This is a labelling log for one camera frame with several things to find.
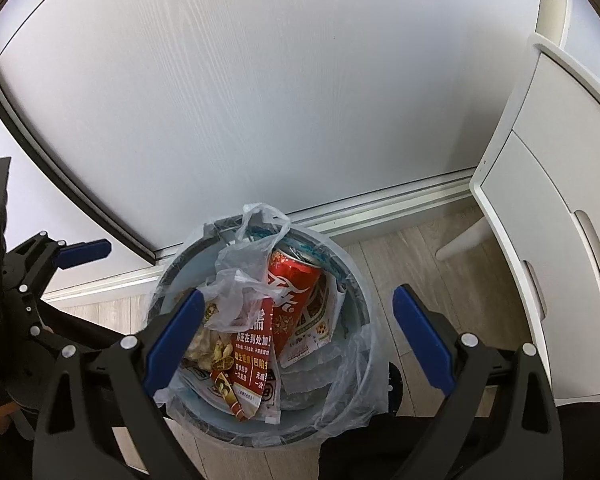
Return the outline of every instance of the soda can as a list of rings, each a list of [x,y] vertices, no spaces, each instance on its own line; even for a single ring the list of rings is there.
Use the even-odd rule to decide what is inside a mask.
[[[276,355],[280,355],[286,340],[294,331],[302,310],[321,274],[318,266],[301,261],[274,249],[269,258],[269,284],[285,289],[282,298],[273,305],[272,336]]]

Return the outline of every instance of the red flyer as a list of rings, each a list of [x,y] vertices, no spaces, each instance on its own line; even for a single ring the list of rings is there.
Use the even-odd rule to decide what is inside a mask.
[[[272,302],[263,301],[253,326],[231,338],[234,367],[229,378],[246,418],[251,418],[258,411],[267,382],[272,315]]]

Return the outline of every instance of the silver screw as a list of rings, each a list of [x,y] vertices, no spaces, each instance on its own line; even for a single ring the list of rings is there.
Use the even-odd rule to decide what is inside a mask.
[[[75,346],[67,345],[62,349],[62,357],[71,357],[75,354]]]
[[[462,334],[462,336],[460,337],[460,341],[464,346],[468,346],[469,348],[478,346],[478,338],[470,332]]]
[[[527,354],[529,357],[532,357],[534,355],[536,355],[538,353],[538,350],[536,349],[535,345],[532,345],[531,343],[524,343],[522,345],[522,351]]]
[[[120,346],[122,346],[122,348],[124,348],[125,350],[131,350],[137,344],[138,344],[138,338],[136,338],[136,336],[134,336],[134,335],[125,335],[120,340]]]

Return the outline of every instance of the drawer front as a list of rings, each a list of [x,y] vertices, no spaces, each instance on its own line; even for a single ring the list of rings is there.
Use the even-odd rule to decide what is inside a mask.
[[[600,274],[600,104],[542,55],[513,129],[580,219]]]
[[[482,190],[542,299],[554,396],[600,394],[600,285],[579,223],[514,133]]]

